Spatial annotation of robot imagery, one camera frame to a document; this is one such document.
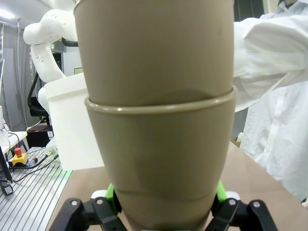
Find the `brown table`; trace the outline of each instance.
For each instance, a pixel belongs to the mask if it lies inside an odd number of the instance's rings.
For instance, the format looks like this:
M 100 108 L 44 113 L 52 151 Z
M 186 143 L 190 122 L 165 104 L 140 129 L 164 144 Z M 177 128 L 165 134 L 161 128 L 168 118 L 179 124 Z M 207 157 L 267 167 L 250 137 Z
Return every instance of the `brown table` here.
M 308 211 L 274 178 L 231 142 L 221 181 L 227 191 L 237 192 L 245 203 L 254 199 L 263 200 L 279 231 L 308 230 Z M 74 171 L 58 202 L 51 223 L 67 198 L 77 197 L 87 201 L 94 191 L 107 189 L 108 185 L 109 179 L 104 167 Z M 123 214 L 119 216 L 129 229 Z M 89 230 L 96 231 L 101 228 L 93 226 Z

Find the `cup rim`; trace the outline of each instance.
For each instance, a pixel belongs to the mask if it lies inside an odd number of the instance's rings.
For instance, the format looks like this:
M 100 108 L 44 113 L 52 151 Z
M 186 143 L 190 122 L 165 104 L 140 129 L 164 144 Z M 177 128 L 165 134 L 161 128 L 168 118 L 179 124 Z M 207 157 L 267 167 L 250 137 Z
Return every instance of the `cup rim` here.
M 179 103 L 170 105 L 157 105 L 157 106 L 136 106 L 136 107 L 121 107 L 121 106 L 107 106 L 99 105 L 90 101 L 89 97 L 85 99 L 85 105 L 88 110 L 104 114 L 117 114 L 117 115 L 140 115 L 140 114 L 169 114 L 185 111 L 196 111 L 204 108 L 218 106 L 226 103 L 236 96 L 236 89 L 233 87 L 232 91 L 226 95 L 216 97 L 213 99 L 195 101 L 190 103 Z

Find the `person's arm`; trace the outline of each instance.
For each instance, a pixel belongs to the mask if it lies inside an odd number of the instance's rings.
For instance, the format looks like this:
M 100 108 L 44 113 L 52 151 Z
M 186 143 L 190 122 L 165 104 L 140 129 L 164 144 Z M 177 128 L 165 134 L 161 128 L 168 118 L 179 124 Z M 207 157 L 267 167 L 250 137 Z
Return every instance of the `person's arm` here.
M 278 87 L 308 80 L 308 15 L 234 23 L 236 111 Z

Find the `white container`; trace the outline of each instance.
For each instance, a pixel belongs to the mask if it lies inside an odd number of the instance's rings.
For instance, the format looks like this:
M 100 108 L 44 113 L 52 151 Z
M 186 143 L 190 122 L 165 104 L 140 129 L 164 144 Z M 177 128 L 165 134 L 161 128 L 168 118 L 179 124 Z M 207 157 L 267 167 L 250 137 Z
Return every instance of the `white container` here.
M 104 166 L 89 115 L 83 73 L 45 85 L 52 128 L 64 170 Z

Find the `stacked cup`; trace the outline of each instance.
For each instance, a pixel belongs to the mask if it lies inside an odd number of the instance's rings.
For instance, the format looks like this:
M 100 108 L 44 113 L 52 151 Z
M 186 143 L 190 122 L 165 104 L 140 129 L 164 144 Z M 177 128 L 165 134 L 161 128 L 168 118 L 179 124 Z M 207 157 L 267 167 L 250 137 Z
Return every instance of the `stacked cup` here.
M 225 0 L 81 0 L 86 106 L 135 230 L 195 230 L 225 163 L 235 107 Z

